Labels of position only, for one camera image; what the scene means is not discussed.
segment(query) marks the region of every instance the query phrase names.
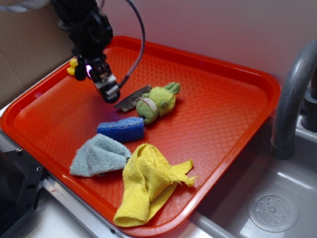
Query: gray faucet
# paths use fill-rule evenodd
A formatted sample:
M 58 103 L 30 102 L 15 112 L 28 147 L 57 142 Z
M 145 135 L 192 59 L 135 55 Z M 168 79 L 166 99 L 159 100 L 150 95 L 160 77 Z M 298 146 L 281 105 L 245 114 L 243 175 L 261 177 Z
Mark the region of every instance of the gray faucet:
M 283 86 L 272 133 L 272 154 L 289 159 L 295 153 L 295 130 L 302 105 L 302 126 L 317 132 L 317 40 L 307 43 L 295 59 Z

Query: stuffed animal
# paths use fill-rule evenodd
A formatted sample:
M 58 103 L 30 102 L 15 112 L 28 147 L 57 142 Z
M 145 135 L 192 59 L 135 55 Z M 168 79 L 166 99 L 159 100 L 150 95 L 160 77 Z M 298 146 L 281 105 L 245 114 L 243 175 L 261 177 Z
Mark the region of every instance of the stuffed animal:
M 171 112 L 175 106 L 175 94 L 180 91 L 179 83 L 169 83 L 164 87 L 154 87 L 149 93 L 142 95 L 136 110 L 143 118 L 144 124 L 151 124 L 158 116 Z

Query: sink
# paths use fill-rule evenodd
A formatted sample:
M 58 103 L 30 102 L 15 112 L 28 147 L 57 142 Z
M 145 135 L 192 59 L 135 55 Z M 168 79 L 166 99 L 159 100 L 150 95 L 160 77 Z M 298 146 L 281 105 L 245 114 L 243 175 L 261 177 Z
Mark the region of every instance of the sink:
M 295 155 L 278 160 L 271 132 L 269 119 L 197 208 L 223 237 L 317 237 L 317 133 L 297 127 Z

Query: red plastic tray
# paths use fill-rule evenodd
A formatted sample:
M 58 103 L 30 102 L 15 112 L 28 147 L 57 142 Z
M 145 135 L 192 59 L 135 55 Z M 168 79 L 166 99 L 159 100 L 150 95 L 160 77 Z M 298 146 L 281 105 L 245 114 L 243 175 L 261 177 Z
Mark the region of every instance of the red plastic tray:
M 115 37 L 105 49 L 113 74 L 122 79 L 137 58 L 140 41 Z M 107 104 L 92 81 L 76 81 L 68 63 L 20 96 L 0 125 L 64 185 L 113 223 L 123 196 L 122 171 L 104 177 L 69 174 L 79 149 L 101 122 L 137 116 Z M 144 226 L 120 228 L 135 237 L 164 234 L 183 223 L 234 161 L 277 105 L 280 86 L 257 70 L 147 43 L 145 55 L 121 90 L 121 98 L 148 84 L 180 82 L 174 110 L 146 126 L 142 140 L 125 143 L 133 152 L 142 143 L 156 146 L 170 164 L 192 159 L 195 185 L 179 185 Z

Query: yellow towel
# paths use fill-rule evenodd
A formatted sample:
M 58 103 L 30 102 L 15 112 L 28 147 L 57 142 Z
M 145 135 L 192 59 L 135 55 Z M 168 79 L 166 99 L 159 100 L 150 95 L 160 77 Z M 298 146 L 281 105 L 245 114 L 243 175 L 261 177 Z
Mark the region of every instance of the yellow towel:
M 196 177 L 186 176 L 192 167 L 192 160 L 171 166 L 156 147 L 140 145 L 123 170 L 123 200 L 114 222 L 121 227 L 146 224 L 172 195 L 177 184 L 194 185 Z

